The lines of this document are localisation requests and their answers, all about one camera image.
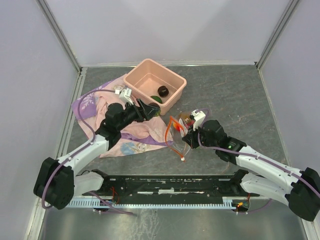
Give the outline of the dark green fake vegetable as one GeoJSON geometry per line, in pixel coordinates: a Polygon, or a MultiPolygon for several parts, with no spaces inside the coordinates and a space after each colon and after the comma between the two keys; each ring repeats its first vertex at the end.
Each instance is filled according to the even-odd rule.
{"type": "Polygon", "coordinates": [[[157,95],[152,95],[151,98],[160,104],[163,103],[162,99],[157,95]]]}

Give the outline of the dark brown fake fruit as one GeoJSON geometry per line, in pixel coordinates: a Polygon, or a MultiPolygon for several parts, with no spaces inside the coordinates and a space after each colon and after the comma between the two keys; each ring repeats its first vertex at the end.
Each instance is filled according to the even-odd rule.
{"type": "Polygon", "coordinates": [[[161,108],[160,106],[155,103],[155,102],[151,102],[149,105],[150,107],[150,112],[149,115],[153,118],[153,117],[158,117],[161,113],[161,108]]]}

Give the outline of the clear zip top bag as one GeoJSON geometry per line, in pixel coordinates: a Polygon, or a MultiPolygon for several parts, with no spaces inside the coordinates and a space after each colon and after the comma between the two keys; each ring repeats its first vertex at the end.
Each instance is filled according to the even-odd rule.
{"type": "Polygon", "coordinates": [[[182,119],[178,120],[178,115],[176,117],[170,116],[164,134],[164,139],[167,147],[170,148],[173,152],[175,152],[182,162],[185,162],[186,155],[191,148],[187,143],[182,141],[182,137],[184,137],[187,134],[189,127],[193,124],[194,121],[191,118],[190,121],[183,121],[182,119]],[[175,130],[173,127],[173,122],[180,123],[181,127],[183,127],[183,130],[175,130]]]}

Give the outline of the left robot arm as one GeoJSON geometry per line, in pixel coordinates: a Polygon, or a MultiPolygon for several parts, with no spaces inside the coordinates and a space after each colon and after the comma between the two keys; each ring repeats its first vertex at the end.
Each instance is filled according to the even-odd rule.
{"type": "Polygon", "coordinates": [[[58,159],[48,157],[42,162],[33,188],[33,193],[41,199],[41,206],[44,209],[54,207],[61,210],[74,196],[90,191],[106,195],[111,183],[101,174],[78,173],[96,157],[110,151],[121,139],[121,131],[125,127],[133,122],[149,121],[159,113],[158,104],[146,104],[140,99],[133,105],[110,104],[92,139],[58,159]]]}

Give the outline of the red fake tomato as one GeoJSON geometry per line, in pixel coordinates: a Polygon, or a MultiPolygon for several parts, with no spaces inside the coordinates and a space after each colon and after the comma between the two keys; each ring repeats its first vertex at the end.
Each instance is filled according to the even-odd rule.
{"type": "Polygon", "coordinates": [[[181,127],[181,125],[180,125],[180,123],[179,122],[173,122],[173,127],[174,127],[174,129],[176,130],[176,131],[181,131],[181,130],[183,130],[183,127],[181,127]]]}

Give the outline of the brown fake bread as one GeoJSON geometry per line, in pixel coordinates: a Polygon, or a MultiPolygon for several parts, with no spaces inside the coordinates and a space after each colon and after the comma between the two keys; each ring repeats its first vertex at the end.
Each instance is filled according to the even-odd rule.
{"type": "Polygon", "coordinates": [[[178,120],[179,119],[182,119],[183,121],[185,122],[189,122],[191,119],[190,119],[190,115],[191,113],[190,112],[181,112],[179,115],[178,115],[178,120]]]}

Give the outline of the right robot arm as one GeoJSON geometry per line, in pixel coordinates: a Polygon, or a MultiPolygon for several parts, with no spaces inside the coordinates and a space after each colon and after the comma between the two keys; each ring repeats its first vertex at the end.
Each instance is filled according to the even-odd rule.
{"type": "Polygon", "coordinates": [[[320,176],[307,167],[304,170],[269,158],[245,142],[228,136],[217,120],[202,126],[180,128],[182,140],[192,149],[212,149],[223,161],[245,168],[229,183],[236,196],[244,192],[276,200],[298,217],[312,222],[320,211],[320,176]]]}

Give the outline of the dark purple fake eggplant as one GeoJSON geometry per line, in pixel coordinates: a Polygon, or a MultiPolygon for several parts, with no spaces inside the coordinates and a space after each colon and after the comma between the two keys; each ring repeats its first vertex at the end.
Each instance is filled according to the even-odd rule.
{"type": "Polygon", "coordinates": [[[166,98],[170,91],[165,85],[162,85],[157,89],[157,93],[161,98],[166,98]]]}

